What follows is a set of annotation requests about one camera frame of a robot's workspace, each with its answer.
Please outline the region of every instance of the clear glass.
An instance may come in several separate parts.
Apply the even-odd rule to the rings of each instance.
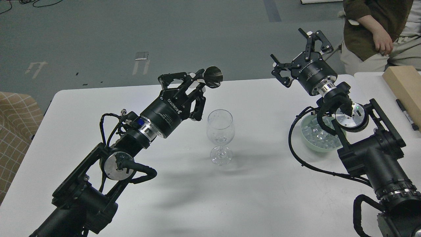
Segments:
[[[235,135],[232,115],[227,110],[218,109],[212,111],[208,116],[208,138],[216,145],[210,152],[212,162],[217,165],[224,165],[231,162],[232,150],[227,147]]]

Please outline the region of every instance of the beige pants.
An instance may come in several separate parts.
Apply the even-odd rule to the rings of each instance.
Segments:
[[[388,56],[375,54],[365,61],[361,61],[342,43],[341,61],[345,72],[354,75],[357,72],[383,72],[388,63],[395,66],[412,65],[421,71],[421,37],[399,37],[393,43],[393,50]]]

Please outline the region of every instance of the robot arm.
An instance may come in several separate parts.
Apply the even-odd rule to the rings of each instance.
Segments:
[[[175,79],[183,82],[176,88],[168,88]],[[222,73],[217,67],[196,73],[173,73],[158,78],[162,90],[140,115],[135,112],[120,116],[114,132],[118,130],[120,139],[115,144],[99,143],[87,157],[73,170],[66,180],[54,191],[52,203],[57,207],[31,237],[78,237],[87,236],[88,231],[99,233],[107,226],[117,211],[117,198],[129,183],[142,183],[153,179],[157,172],[149,166],[136,163],[134,157],[141,149],[149,147],[157,137],[168,137],[172,131],[188,118],[199,121],[202,118],[205,97],[204,87],[216,88],[222,81]],[[187,89],[194,82],[197,86],[189,94]],[[192,112],[191,103],[196,101]],[[88,169],[99,161],[103,181],[99,190],[89,183]],[[136,172],[146,175],[133,178]],[[106,179],[117,183],[106,194],[102,193]]]
[[[397,162],[403,157],[401,148],[405,146],[405,142],[374,99],[366,105],[360,105],[349,98],[349,85],[343,82],[335,86],[337,74],[323,60],[321,54],[314,51],[315,40],[322,41],[322,52],[333,50],[323,33],[317,31],[305,34],[301,29],[300,32],[307,39],[306,50],[289,64],[281,64],[272,54],[271,57],[275,61],[272,75],[286,87],[291,86],[293,80],[298,80],[310,96],[321,95],[317,101],[319,125],[328,133],[338,135],[343,145],[343,148],[338,150],[338,155],[350,177],[367,175],[368,185],[374,189],[380,203],[365,195],[356,198],[355,230],[360,236],[367,237],[361,228],[361,202],[365,201],[381,211],[378,215],[378,225],[384,237],[421,236],[421,193]],[[290,71],[292,79],[282,77],[280,72],[283,70]],[[335,117],[334,129],[322,121],[325,115]],[[369,118],[377,126],[374,134],[355,144],[349,144],[342,129],[359,132],[366,128]]]

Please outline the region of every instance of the olive jacket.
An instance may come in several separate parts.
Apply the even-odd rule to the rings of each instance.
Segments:
[[[346,47],[362,61],[377,54],[373,34],[361,24],[352,25],[348,20],[371,15],[394,42],[405,28],[412,3],[413,0],[344,0]]]

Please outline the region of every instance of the marker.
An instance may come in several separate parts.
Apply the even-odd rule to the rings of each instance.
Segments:
[[[409,123],[412,126],[412,129],[414,131],[418,131],[419,127],[414,123],[414,121],[412,121],[412,118],[409,116],[408,112],[406,112],[406,109],[403,106],[403,104],[401,103],[401,101],[399,99],[396,99],[396,103],[399,106],[400,110],[402,110],[403,114],[405,114],[406,118],[408,119]]]

